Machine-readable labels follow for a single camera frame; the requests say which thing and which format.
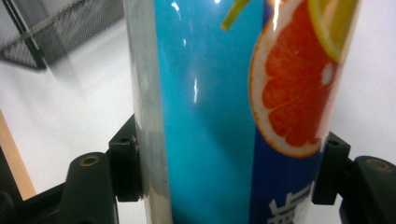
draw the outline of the metal mesh container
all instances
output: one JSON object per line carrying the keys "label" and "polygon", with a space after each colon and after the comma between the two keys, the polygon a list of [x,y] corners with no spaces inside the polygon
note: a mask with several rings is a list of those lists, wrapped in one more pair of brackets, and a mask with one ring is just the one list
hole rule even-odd
{"label": "metal mesh container", "polygon": [[2,0],[0,60],[45,69],[123,17],[122,0]]}

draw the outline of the citrus slice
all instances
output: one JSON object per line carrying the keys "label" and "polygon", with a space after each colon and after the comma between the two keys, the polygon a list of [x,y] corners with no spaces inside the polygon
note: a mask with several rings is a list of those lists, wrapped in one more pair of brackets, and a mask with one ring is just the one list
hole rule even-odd
{"label": "citrus slice", "polygon": [[309,15],[321,46],[337,62],[345,58],[344,46],[358,0],[308,0]]}
{"label": "citrus slice", "polygon": [[307,0],[286,1],[262,31],[250,66],[252,112],[271,147],[294,158],[320,149],[338,66],[319,43]]}

